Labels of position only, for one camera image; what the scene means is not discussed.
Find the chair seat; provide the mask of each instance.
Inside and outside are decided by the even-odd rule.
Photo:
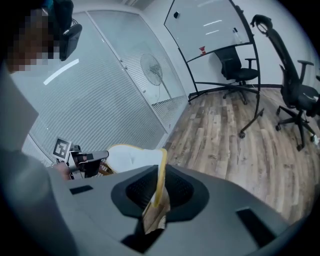
[[[248,81],[258,77],[258,71],[252,68],[241,68],[232,73],[232,79],[236,81]]]
[[[313,87],[307,85],[300,85],[298,106],[303,110],[312,110],[313,105],[317,103],[319,93]]]

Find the whiteboard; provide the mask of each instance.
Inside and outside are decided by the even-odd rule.
[[[175,0],[164,25],[187,62],[224,47],[250,42],[229,0]]]

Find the black rectangular slot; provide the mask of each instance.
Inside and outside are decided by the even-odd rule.
[[[251,209],[238,210],[236,214],[260,248],[276,238]]]
[[[75,188],[70,188],[70,192],[72,195],[76,195],[76,194],[80,194],[89,190],[93,190],[94,188],[92,186],[89,185],[85,185],[85,186],[79,186],[79,187],[75,187]]]

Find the whiteboard stand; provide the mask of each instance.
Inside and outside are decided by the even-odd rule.
[[[223,86],[223,87],[225,87],[225,89],[237,89],[237,90],[247,91],[247,92],[256,94],[256,106],[255,106],[254,117],[252,118],[252,120],[251,120],[245,127],[243,127],[243,128],[240,130],[240,132],[239,132],[239,134],[238,134],[239,137],[240,137],[241,139],[243,139],[243,138],[246,136],[245,130],[246,130],[247,128],[249,128],[249,127],[252,125],[252,123],[258,119],[258,117],[262,117],[263,114],[264,114],[264,110],[265,110],[265,109],[263,108],[263,109],[261,109],[261,110],[259,111],[260,97],[261,97],[261,96],[260,96],[260,94],[261,94],[260,62],[259,62],[259,55],[258,55],[258,51],[257,51],[257,46],[256,46],[256,42],[255,42],[255,39],[254,39],[254,35],[252,34],[252,31],[251,31],[251,29],[250,29],[250,26],[249,26],[247,20],[246,20],[246,17],[244,16],[243,11],[240,9],[240,7],[237,6],[237,5],[235,5],[235,4],[232,2],[232,0],[222,0],[222,1],[227,1],[228,3],[230,3],[230,4],[232,5],[232,7],[234,8],[234,10],[236,11],[236,14],[238,15],[238,17],[240,18],[240,20],[241,20],[241,22],[242,22],[242,24],[243,24],[243,27],[244,27],[244,29],[245,29],[245,32],[246,32],[246,34],[247,34],[247,37],[248,37],[249,42],[246,41],[246,42],[240,43],[240,44],[232,44],[232,45],[226,45],[225,47],[215,48],[215,49],[213,49],[213,50],[211,50],[211,51],[208,51],[208,52],[205,52],[205,53],[201,54],[200,56],[193,57],[193,58],[190,59],[189,61],[186,61],[186,58],[185,58],[185,56],[184,56],[184,54],[183,54],[183,51],[181,50],[181,47],[179,46],[179,44],[178,44],[177,40],[175,39],[175,37],[172,35],[171,31],[170,31],[170,30],[168,29],[168,27],[166,26],[166,21],[167,21],[169,15],[175,15],[175,17],[176,17],[176,14],[173,14],[173,12],[171,12],[172,7],[173,7],[175,1],[176,1],[176,0],[173,0],[173,2],[172,2],[172,5],[171,5],[171,7],[170,7],[170,9],[169,9],[169,12],[168,12],[168,14],[167,14],[167,17],[166,17],[166,19],[165,19],[165,21],[164,21],[164,26],[166,27],[166,29],[167,29],[167,30],[169,31],[169,33],[171,34],[171,36],[172,36],[172,38],[174,39],[175,43],[178,45],[178,50],[179,50],[179,52],[180,52],[180,54],[181,54],[181,56],[182,56],[182,58],[183,58],[183,61],[184,61],[185,65],[186,65],[186,67],[187,67],[187,69],[188,69],[188,71],[189,71],[189,73],[190,73],[190,76],[191,76],[191,79],[192,79],[192,82],[193,82],[193,85],[194,85],[194,88],[195,88],[195,91],[196,91],[196,96],[194,96],[194,97],[190,97],[190,96],[189,96],[188,102],[189,102],[189,104],[191,104],[191,101],[193,101],[194,99],[200,97],[200,96],[203,95],[203,94],[206,94],[206,95],[208,94],[209,90],[198,91],[197,84],[200,84],[200,85]],[[190,67],[189,67],[189,64],[188,64],[189,62],[194,61],[195,59],[201,58],[201,57],[203,57],[203,56],[205,56],[205,55],[207,55],[207,54],[214,53],[214,52],[217,51],[217,50],[221,50],[221,49],[229,48],[229,47],[234,47],[234,46],[243,46],[243,45],[252,45],[252,46],[253,46],[253,49],[254,49],[254,54],[255,54],[255,59],[256,59],[256,66],[257,66],[257,71],[258,71],[258,85],[257,85],[257,89],[252,89],[252,88],[248,88],[248,87],[244,87],[244,86],[232,85],[232,84],[227,84],[227,83],[219,83],[219,82],[197,82],[197,81],[195,81],[194,76],[193,76],[193,74],[192,74],[192,72],[191,72],[191,69],[190,69]]]

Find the red object on whiteboard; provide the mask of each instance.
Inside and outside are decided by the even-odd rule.
[[[200,51],[202,52],[202,53],[201,53],[201,56],[206,54],[205,46],[200,47],[199,49],[200,49]]]

